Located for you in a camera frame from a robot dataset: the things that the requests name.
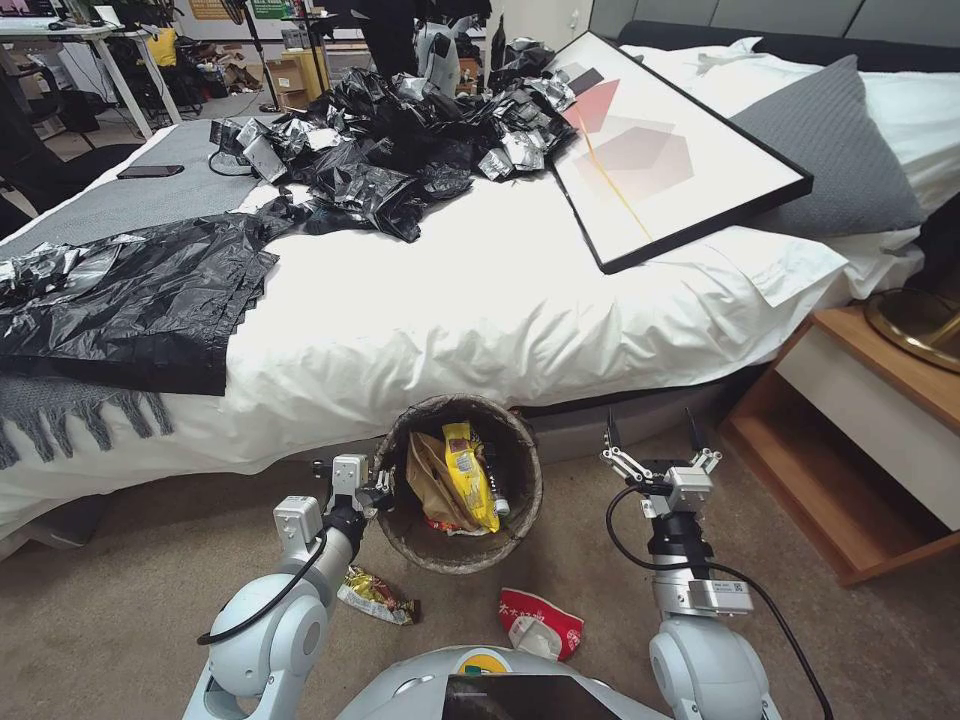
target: white desk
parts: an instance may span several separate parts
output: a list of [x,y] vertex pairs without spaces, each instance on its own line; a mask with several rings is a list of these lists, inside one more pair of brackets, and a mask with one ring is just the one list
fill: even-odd
[[[160,74],[160,68],[157,67],[157,63],[153,59],[153,55],[150,54],[150,49],[147,47],[146,39],[150,36],[147,31],[118,32],[108,27],[76,27],[68,28],[67,30],[48,30],[37,27],[16,27],[0,21],[0,40],[10,41],[22,40],[24,38],[45,38],[47,40],[63,41],[65,38],[78,38],[93,45],[97,50],[97,54],[100,55],[103,60],[103,64],[107,66],[107,72],[110,73],[114,85],[117,86],[120,97],[123,98],[124,104],[127,106],[127,109],[133,116],[134,122],[146,140],[153,136],[153,131],[150,129],[150,125],[147,124],[147,119],[143,116],[143,111],[134,99],[133,93],[130,92],[127,81],[123,79],[123,74],[120,72],[120,68],[117,67],[113,55],[110,54],[110,48],[107,46],[107,43],[104,42],[106,38],[113,34],[119,37],[130,38],[137,44],[140,57],[143,58],[147,73],[153,79],[157,90],[160,92],[163,106],[167,109],[170,120],[174,123],[181,122],[182,120],[180,118],[180,112],[177,110],[177,104],[173,101],[173,97],[170,95],[170,89],[164,82],[163,75]],[[7,56],[7,52],[2,48],[0,48],[0,55],[3,55],[2,61],[5,67],[12,64],[9,56]]]

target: brown paper bag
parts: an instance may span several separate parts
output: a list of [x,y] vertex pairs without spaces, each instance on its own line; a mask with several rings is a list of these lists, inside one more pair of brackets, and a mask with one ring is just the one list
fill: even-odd
[[423,503],[424,515],[431,520],[450,523],[471,532],[481,529],[461,506],[459,495],[450,489],[452,482],[444,460],[443,440],[424,433],[410,433],[407,484]]

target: abstract art print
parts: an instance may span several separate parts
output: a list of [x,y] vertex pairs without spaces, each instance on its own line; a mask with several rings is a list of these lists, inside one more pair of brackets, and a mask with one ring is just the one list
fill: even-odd
[[547,70],[578,130],[553,160],[600,269],[614,273],[810,192],[813,177],[605,40]]

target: smartphone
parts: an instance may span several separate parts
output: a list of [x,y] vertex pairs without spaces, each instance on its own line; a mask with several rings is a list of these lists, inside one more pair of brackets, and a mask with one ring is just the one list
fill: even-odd
[[137,177],[170,177],[183,172],[183,165],[133,165],[117,175],[117,180]]

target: wastebasket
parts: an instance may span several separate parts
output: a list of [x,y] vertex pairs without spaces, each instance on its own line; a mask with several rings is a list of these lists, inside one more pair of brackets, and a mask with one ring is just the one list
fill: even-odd
[[[412,431],[442,438],[442,426],[467,420],[483,442],[497,448],[497,485],[510,502],[496,533],[449,536],[427,525],[420,499],[406,482]],[[450,575],[479,572],[503,560],[530,532],[540,513],[543,477],[530,433],[500,405],[479,395],[439,395],[414,405],[394,423],[377,449],[376,471],[395,468],[395,506],[378,514],[390,544],[417,565]]]

